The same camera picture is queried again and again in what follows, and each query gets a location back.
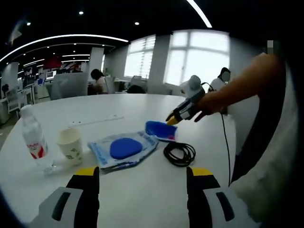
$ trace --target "computer monitor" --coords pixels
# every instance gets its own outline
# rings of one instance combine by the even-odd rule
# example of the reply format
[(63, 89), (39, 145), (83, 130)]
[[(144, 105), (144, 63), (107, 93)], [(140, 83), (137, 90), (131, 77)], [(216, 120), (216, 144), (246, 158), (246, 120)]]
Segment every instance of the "computer monitor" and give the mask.
[(47, 76), (46, 76), (46, 81), (48, 80), (52, 80), (54, 78), (54, 76), (56, 75), (56, 71), (50, 71), (50, 72), (47, 72)]

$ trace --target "human arm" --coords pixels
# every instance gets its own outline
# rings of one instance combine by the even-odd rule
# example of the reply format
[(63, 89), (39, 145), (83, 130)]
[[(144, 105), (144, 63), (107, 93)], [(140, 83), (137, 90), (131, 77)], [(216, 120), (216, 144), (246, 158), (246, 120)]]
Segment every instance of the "human arm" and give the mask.
[(285, 64), (279, 56), (265, 53), (256, 56), (239, 77), (220, 90), (207, 93), (201, 98), (197, 107), (204, 111), (195, 122), (207, 114), (220, 111), (222, 107), (262, 94), (282, 77), (285, 77)]

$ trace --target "coiled black cable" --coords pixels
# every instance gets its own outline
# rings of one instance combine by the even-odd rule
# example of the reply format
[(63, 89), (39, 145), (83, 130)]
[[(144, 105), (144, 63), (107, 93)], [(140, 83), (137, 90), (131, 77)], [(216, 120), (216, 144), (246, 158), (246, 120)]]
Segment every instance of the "coiled black cable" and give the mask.
[[(176, 157), (172, 151), (174, 149), (178, 149), (180, 151), (183, 151), (183, 157), (179, 158)], [(165, 149), (163, 149), (163, 154), (168, 159), (168, 161), (178, 167), (187, 167), (191, 164), (191, 162), (194, 161), (196, 152), (193, 146), (186, 144), (186, 143), (180, 143), (180, 142), (170, 142)]]

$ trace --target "white round table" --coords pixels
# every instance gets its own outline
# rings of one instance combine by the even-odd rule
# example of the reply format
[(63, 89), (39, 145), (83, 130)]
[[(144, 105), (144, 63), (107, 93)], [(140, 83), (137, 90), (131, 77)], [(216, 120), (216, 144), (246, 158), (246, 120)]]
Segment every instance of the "white round table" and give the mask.
[[(33, 106), (35, 117), (44, 134), (58, 169), (44, 176), (37, 170), (21, 135), (19, 120), (8, 135), (0, 152), (0, 186), (3, 195), (21, 222), (30, 222), (40, 203), (58, 187), (64, 187), (78, 167), (64, 166), (66, 159), (55, 143), (60, 130), (72, 121), (105, 119), (113, 115), (123, 118), (79, 126), (82, 133), (84, 163), (96, 165), (87, 147), (94, 141), (116, 133), (143, 130), (148, 120), (164, 121), (168, 113), (184, 101), (169, 95), (94, 95), (55, 100)], [(224, 116), (233, 171), (236, 130), (231, 116)], [(192, 166), (209, 169), (221, 186), (228, 185), (228, 153), (220, 114), (204, 117), (198, 123), (182, 121), (178, 125), (177, 141), (188, 143), (196, 150)], [(175, 167), (163, 156), (166, 143), (136, 167), (100, 176), (101, 228), (186, 228), (187, 210), (186, 168)]]

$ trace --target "plastic water bottle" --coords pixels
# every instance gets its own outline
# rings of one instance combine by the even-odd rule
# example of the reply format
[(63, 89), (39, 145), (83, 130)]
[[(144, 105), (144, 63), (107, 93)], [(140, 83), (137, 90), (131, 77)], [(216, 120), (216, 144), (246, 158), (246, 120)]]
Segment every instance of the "plastic water bottle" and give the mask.
[(48, 145), (41, 125), (33, 115), (32, 105), (22, 107), (20, 112), (23, 122), (22, 135), (30, 154), (45, 172), (52, 171), (55, 168), (54, 160), (48, 153)]

